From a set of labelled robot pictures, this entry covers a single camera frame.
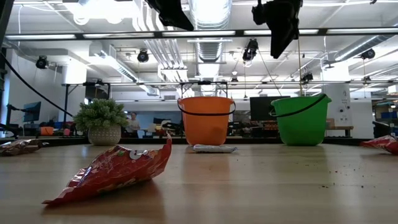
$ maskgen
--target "monitor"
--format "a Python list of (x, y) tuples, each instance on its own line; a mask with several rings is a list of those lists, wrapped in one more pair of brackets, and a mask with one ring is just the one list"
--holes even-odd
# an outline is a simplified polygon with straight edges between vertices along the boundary
[(28, 103), (24, 105), (24, 110), (27, 110), (24, 115), (24, 122), (38, 121), (40, 117), (40, 107), (42, 102)]
[(250, 111), (252, 121), (270, 121), (276, 120), (275, 117), (269, 115), (271, 102), (290, 96), (260, 96), (250, 97)]

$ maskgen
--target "person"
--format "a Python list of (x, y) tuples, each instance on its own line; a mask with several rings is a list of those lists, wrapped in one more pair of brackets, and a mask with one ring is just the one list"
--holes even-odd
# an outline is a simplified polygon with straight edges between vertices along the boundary
[(126, 131), (130, 133), (132, 138), (138, 138), (138, 130), (140, 130), (139, 122), (137, 120), (137, 114), (135, 112), (132, 112), (130, 114), (131, 119), (128, 119), (129, 124), (126, 127)]

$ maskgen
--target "table surface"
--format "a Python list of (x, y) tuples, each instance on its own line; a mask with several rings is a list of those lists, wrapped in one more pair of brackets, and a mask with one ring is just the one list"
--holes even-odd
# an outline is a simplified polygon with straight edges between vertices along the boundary
[(397, 156), (334, 145), (237, 147), (194, 154), (175, 145), (152, 181), (52, 209), (40, 203), (107, 147), (0, 157), (0, 223), (398, 223)]

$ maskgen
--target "plant pot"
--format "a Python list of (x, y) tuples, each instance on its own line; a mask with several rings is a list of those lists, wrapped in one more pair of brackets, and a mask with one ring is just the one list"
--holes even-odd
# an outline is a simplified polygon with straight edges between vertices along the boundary
[(114, 146), (121, 138), (121, 128), (114, 125), (109, 128), (90, 128), (88, 140), (95, 146)]

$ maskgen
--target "crumpled snack bag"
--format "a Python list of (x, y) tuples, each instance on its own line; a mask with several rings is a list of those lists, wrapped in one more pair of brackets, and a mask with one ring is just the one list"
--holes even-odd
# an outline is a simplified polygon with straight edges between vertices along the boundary
[(391, 154), (398, 155), (398, 141), (395, 137), (387, 135), (373, 139), (370, 141), (361, 142), (360, 146), (364, 147), (376, 147), (383, 149)]
[(13, 142), (7, 142), (0, 146), (0, 156), (16, 156), (32, 153), (43, 147), (38, 139), (20, 139)]
[(114, 146), (97, 156), (87, 168), (80, 169), (56, 199), (43, 204), (76, 202), (154, 178), (164, 171), (171, 150), (170, 138), (159, 150)]

